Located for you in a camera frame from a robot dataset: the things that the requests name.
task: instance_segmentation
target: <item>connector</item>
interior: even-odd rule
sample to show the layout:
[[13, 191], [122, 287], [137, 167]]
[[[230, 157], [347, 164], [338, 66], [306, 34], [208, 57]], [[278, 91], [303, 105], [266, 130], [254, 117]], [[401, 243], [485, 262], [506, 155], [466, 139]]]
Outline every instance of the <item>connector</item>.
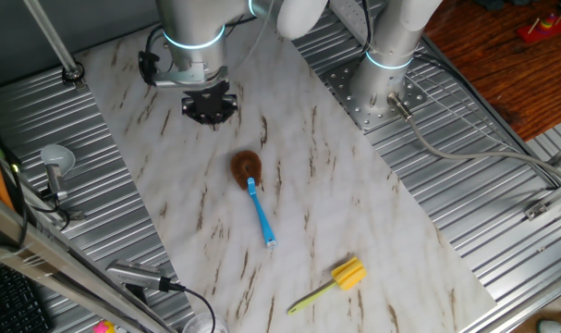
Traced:
[[397, 96], [396, 93], [394, 92], [389, 93], [389, 95], [387, 96], [387, 103], [389, 103], [389, 105], [396, 108], [397, 111], [399, 111], [399, 114], [401, 115], [403, 120], [405, 120], [406, 122], [408, 122], [408, 119], [410, 119], [413, 116], [411, 115], [411, 111], [409, 111], [408, 107], [405, 106], [403, 102], [401, 102], [399, 96]]

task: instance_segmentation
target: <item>yellow brush head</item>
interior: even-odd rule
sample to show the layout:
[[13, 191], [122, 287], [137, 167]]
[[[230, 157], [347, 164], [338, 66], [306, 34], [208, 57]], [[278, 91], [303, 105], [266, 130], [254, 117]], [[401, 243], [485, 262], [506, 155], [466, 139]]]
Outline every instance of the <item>yellow brush head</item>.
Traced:
[[332, 277], [339, 288], [348, 290], [366, 277], [366, 269], [357, 257], [352, 257], [345, 264], [332, 271]]

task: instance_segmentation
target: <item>white marble board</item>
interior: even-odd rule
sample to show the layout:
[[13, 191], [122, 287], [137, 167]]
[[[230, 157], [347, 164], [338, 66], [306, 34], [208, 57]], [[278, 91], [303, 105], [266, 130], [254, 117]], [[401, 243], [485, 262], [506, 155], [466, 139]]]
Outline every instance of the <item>white marble board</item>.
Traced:
[[[261, 24], [236, 28], [231, 64]], [[494, 307], [290, 41], [267, 29], [244, 66], [231, 68], [240, 110], [213, 130], [181, 116], [179, 91], [142, 81], [137, 53], [147, 35], [78, 60], [177, 276], [232, 333], [456, 332]], [[258, 192], [278, 241], [272, 251], [229, 171], [245, 149], [262, 160]], [[287, 315], [352, 254], [368, 270], [360, 284]]]

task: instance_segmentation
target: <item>gray cable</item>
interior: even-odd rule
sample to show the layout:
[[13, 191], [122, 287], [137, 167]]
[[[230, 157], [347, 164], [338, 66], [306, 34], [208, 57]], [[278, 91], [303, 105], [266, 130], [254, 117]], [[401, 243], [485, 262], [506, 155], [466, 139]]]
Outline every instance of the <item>gray cable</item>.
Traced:
[[421, 144], [424, 145], [424, 147], [426, 147], [426, 149], [428, 149], [428, 151], [432, 154], [444, 157], [444, 158], [448, 158], [448, 159], [454, 159], [454, 160], [461, 160], [461, 159], [476, 159], [476, 158], [485, 158], [485, 157], [512, 157], [512, 158], [517, 158], [519, 160], [525, 161], [525, 162], [530, 162], [533, 163], [539, 167], [544, 168], [545, 170], [557, 175], [559, 178], [561, 178], [561, 171], [559, 169], [557, 169], [554, 166], [551, 166], [545, 162], [543, 162], [540, 159], [525, 155], [525, 154], [519, 154], [519, 153], [513, 153], [513, 152], [482, 152], [482, 153], [476, 153], [476, 154], [449, 154], [449, 153], [445, 153], [445, 152], [441, 152], [438, 149], [432, 147], [427, 141], [426, 139], [424, 139], [424, 137], [421, 135], [420, 130], [418, 129], [418, 126], [416, 126], [416, 122], [413, 120], [413, 118], [408, 119], [408, 123], [409, 126], [411, 127], [411, 129], [414, 131], [414, 133], [416, 133], [416, 136], [418, 137], [418, 140], [421, 142]]
[[263, 31], [265, 30], [265, 26], [268, 25], [268, 20], [270, 19], [270, 14], [272, 13], [272, 6], [274, 6], [274, 0], [270, 1], [270, 6], [268, 7], [268, 14], [266, 14], [265, 16], [265, 20], [263, 21], [263, 25], [262, 28], [260, 29], [260, 33], [258, 33], [258, 37], [255, 39], [255, 42], [253, 43], [253, 46], [251, 47], [250, 51], [247, 53], [247, 55], [245, 55], [243, 60], [241, 60], [241, 62], [237, 65], [237, 70], [239, 70], [241, 66], [245, 64], [245, 61], [251, 56], [253, 50], [255, 50], [255, 47], [258, 45], [258, 42], [262, 38]]

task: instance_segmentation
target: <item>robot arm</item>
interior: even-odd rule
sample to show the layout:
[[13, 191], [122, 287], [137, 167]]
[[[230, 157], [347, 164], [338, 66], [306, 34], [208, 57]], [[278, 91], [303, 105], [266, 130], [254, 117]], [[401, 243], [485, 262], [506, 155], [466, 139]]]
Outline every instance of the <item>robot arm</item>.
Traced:
[[[365, 111], [382, 113], [390, 107], [387, 103], [390, 93], [405, 95], [407, 67], [426, 23], [441, 2], [390, 0], [379, 14], [370, 50], [350, 84], [352, 95], [368, 101], [363, 106]], [[182, 100], [182, 112], [201, 124], [217, 124], [226, 121], [237, 109], [236, 96], [226, 94], [229, 80], [225, 24], [241, 15], [253, 15], [271, 20], [281, 35], [295, 39], [314, 26], [327, 0], [156, 0], [156, 3], [178, 71], [143, 72], [145, 80], [158, 87], [181, 88], [189, 96]]]
[[317, 22], [327, 0], [156, 0], [163, 35], [178, 71], [156, 72], [156, 55], [140, 53], [143, 78], [157, 87], [180, 88], [182, 112], [201, 124], [226, 121], [237, 109], [225, 62], [225, 24], [251, 14], [274, 22], [289, 39]]

